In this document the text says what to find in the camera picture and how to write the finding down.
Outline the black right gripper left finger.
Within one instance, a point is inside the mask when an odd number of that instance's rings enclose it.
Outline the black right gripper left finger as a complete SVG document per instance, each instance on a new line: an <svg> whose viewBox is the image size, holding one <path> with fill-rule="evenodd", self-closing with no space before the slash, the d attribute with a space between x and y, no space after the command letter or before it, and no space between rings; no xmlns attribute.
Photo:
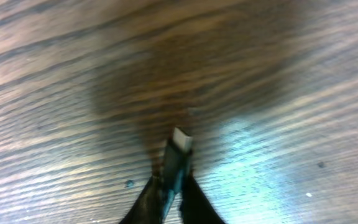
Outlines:
<svg viewBox="0 0 358 224"><path fill-rule="evenodd" d="M152 176L119 224L161 224L162 207L161 181Z"/></svg>

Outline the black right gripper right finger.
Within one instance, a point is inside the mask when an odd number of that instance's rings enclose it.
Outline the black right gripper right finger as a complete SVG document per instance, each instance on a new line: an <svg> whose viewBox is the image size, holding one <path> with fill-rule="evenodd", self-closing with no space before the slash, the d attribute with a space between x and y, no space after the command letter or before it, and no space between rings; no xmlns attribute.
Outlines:
<svg viewBox="0 0 358 224"><path fill-rule="evenodd" d="M188 176L182 187L180 205L184 224L225 224L193 176Z"/></svg>

